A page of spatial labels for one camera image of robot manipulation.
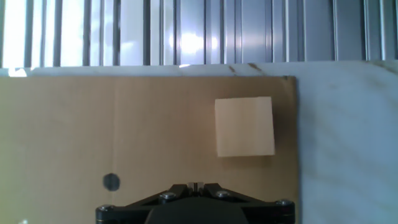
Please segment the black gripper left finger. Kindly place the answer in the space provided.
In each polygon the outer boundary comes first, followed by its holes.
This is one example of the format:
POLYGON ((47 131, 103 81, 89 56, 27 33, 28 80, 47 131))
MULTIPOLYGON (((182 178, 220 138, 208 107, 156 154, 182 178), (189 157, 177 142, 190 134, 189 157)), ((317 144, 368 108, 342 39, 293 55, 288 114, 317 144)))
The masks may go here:
POLYGON ((160 205, 197 195, 197 184, 173 184, 171 188, 126 206, 101 205, 95 210, 96 223, 145 223, 160 205))

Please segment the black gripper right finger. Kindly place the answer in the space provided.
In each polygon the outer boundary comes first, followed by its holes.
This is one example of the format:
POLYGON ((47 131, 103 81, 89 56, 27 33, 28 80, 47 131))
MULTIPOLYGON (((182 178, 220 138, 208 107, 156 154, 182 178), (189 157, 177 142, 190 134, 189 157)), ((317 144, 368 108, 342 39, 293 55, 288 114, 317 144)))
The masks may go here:
POLYGON ((237 205, 249 223, 294 223, 295 203, 288 199, 265 202, 229 189, 220 184, 197 184, 197 196, 237 205))

